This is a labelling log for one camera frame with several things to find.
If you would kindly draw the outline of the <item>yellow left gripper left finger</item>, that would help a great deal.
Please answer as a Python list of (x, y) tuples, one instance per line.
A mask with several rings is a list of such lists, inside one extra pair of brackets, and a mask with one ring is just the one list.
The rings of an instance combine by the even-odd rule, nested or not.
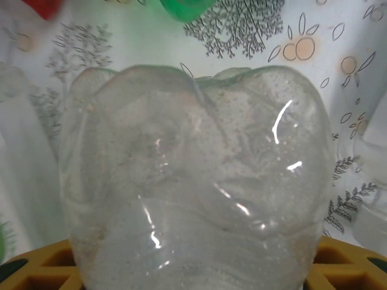
[(67, 240), (20, 254), (1, 265), (1, 289), (83, 289)]

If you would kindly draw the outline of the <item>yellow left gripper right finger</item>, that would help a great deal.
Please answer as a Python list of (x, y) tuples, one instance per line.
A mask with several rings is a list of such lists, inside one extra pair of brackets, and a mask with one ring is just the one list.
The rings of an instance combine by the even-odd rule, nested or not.
[(386, 289), (386, 257), (322, 237), (304, 289)]

